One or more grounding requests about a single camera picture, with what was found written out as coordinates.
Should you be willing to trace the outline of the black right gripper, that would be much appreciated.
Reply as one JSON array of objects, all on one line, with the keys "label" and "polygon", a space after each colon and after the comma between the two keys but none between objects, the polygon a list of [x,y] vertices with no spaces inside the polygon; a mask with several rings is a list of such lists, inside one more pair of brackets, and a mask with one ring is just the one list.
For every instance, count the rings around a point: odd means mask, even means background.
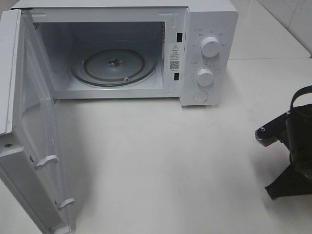
[{"label": "black right gripper", "polygon": [[288,146],[291,163],[265,190],[272,200],[311,195],[312,180],[298,171],[312,169],[312,105],[297,106],[289,115],[282,114],[280,124],[280,131],[286,131],[287,139],[283,143]]}]

